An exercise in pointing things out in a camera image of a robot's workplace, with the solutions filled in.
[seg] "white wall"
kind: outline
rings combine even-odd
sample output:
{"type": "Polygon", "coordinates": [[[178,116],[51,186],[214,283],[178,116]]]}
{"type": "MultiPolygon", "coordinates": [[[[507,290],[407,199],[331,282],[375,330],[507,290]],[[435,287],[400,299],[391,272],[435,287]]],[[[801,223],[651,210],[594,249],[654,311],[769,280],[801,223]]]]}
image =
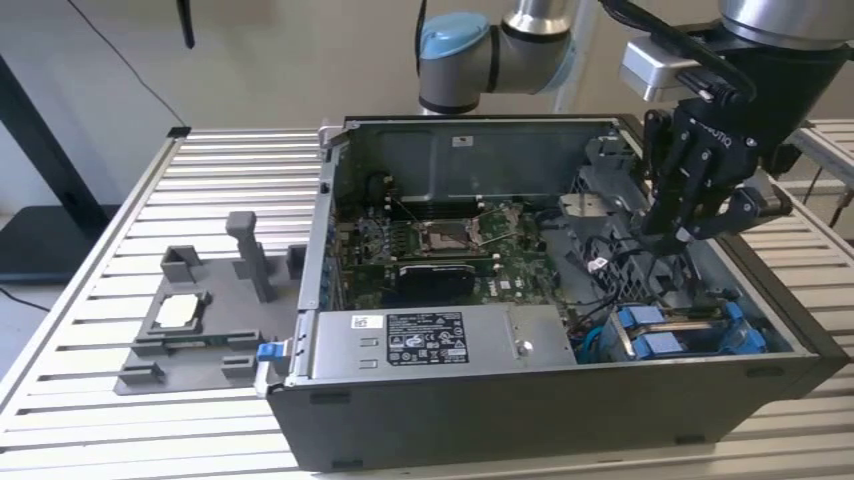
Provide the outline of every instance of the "white wall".
{"type": "MultiPolygon", "coordinates": [[[[196,0],[198,45],[183,46],[172,0],[78,0],[150,85],[195,127],[306,127],[416,105],[412,30],[419,0],[196,0]]],[[[513,0],[430,0],[498,21],[513,0]]],[[[673,23],[717,16],[715,0],[638,0],[673,23]]],[[[645,104],[618,79],[637,35],[599,12],[575,111],[645,104]]],[[[0,52],[102,202],[118,203],[175,125],[66,0],[0,0],[0,52]]],[[[817,109],[854,117],[851,68],[817,109]]],[[[482,113],[538,113],[551,96],[485,95],[482,113]]],[[[0,131],[0,213],[55,203],[0,131]]]]}

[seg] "power supply label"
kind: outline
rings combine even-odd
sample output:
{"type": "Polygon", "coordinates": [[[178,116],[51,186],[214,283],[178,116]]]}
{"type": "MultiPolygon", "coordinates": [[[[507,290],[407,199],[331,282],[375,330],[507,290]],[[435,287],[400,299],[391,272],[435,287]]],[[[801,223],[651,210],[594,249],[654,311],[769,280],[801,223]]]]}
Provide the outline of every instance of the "power supply label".
{"type": "Polygon", "coordinates": [[[463,314],[403,313],[386,316],[388,363],[395,367],[469,363],[463,314]]]}

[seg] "black cable wire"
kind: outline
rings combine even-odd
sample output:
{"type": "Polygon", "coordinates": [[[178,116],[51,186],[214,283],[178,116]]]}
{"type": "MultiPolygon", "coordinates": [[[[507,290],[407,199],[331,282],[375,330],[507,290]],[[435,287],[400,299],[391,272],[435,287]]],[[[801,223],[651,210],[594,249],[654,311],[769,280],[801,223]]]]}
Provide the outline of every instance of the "black cable wire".
{"type": "Polygon", "coordinates": [[[666,43],[678,47],[689,59],[695,60],[711,73],[726,80],[743,95],[746,102],[751,102],[757,98],[757,85],[750,77],[703,44],[697,42],[687,33],[675,29],[627,0],[599,0],[599,3],[605,6],[614,20],[621,23],[631,22],[629,26],[650,32],[666,43]]]}
{"type": "Polygon", "coordinates": [[[27,305],[28,307],[36,308],[36,309],[42,310],[43,312],[50,312],[51,311],[50,308],[43,307],[42,305],[37,305],[37,304],[35,304],[32,302],[28,302],[27,300],[21,300],[15,295],[12,295],[9,293],[9,291],[3,287],[0,287],[0,293],[3,293],[7,297],[9,297],[9,300],[12,300],[13,302],[20,303],[21,305],[27,305]]]}
{"type": "Polygon", "coordinates": [[[813,177],[813,183],[810,183],[810,187],[806,189],[806,193],[803,194],[803,200],[801,200],[801,203],[803,203],[803,205],[806,205],[806,202],[810,201],[810,197],[813,196],[813,189],[815,188],[818,177],[822,176],[823,171],[825,167],[818,167],[818,171],[815,172],[815,176],[813,177]]]}
{"type": "Polygon", "coordinates": [[[422,33],[424,32],[424,18],[427,17],[427,0],[422,0],[415,21],[415,72],[422,73],[422,33]]]}
{"type": "Polygon", "coordinates": [[[92,29],[92,31],[98,34],[99,37],[102,37],[102,40],[104,41],[104,43],[110,46],[110,48],[112,49],[112,51],[116,53],[116,55],[119,56],[119,58],[122,59],[122,61],[124,62],[124,65],[128,67],[128,69],[131,70],[131,72],[134,73],[134,76],[136,77],[136,80],[139,81],[140,85],[143,86],[143,88],[146,90],[148,90],[148,93],[151,93],[151,95],[158,99],[158,101],[160,102],[160,104],[166,107],[166,109],[170,111],[170,113],[172,114],[172,116],[175,117],[175,120],[178,120],[178,123],[180,123],[182,127],[187,126],[187,123],[184,123],[184,120],[182,119],[182,117],[178,115],[178,113],[175,112],[175,109],[172,109],[172,107],[170,106],[170,104],[166,102],[166,100],[163,100],[163,98],[160,97],[160,95],[158,95],[158,92],[154,91],[154,89],[148,86],[148,84],[146,83],[146,80],[143,80],[142,75],[139,74],[139,72],[136,71],[136,69],[134,68],[134,65],[131,65],[131,62],[128,61],[127,58],[124,58],[124,55],[122,55],[122,52],[119,51],[119,49],[116,48],[116,46],[112,44],[112,42],[110,41],[110,39],[107,39],[107,37],[104,36],[104,34],[102,33],[102,31],[98,29],[98,27],[95,26],[95,24],[92,23],[92,21],[90,20],[90,17],[86,16],[86,13],[83,13],[83,10],[80,10],[80,7],[78,7],[78,5],[75,4],[74,0],[66,0],[68,2],[68,4],[71,5],[71,7],[78,11],[78,14],[80,15],[80,18],[83,18],[83,20],[86,21],[86,23],[90,25],[90,28],[92,29]]]}
{"type": "Polygon", "coordinates": [[[837,209],[833,212],[833,218],[830,219],[830,223],[827,224],[827,226],[830,228],[835,228],[837,227],[837,223],[839,223],[839,217],[842,217],[842,211],[845,210],[845,207],[837,207],[837,209]]]}

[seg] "circuit board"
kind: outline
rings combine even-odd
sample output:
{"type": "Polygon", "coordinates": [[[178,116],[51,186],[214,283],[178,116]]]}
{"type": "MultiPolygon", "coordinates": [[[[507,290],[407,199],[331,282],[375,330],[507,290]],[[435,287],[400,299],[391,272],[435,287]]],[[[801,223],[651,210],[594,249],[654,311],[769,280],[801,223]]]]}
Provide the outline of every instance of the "circuit board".
{"type": "MultiPolygon", "coordinates": [[[[513,202],[483,202],[479,207],[470,218],[430,220],[411,212],[408,219],[396,219],[368,210],[364,217],[339,224],[344,308],[489,303],[566,307],[534,213],[513,202]],[[407,290],[406,284],[414,287],[407,290]]],[[[416,211],[403,204],[399,208],[416,211]]]]}

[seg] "metal case panel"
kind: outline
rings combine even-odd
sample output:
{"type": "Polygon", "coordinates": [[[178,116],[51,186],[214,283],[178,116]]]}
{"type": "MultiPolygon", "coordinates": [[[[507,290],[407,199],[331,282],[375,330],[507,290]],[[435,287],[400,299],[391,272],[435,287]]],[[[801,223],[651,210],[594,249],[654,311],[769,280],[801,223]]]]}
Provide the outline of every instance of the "metal case panel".
{"type": "Polygon", "coordinates": [[[815,364],[769,358],[283,388],[300,467],[509,460],[718,441],[815,364]]]}

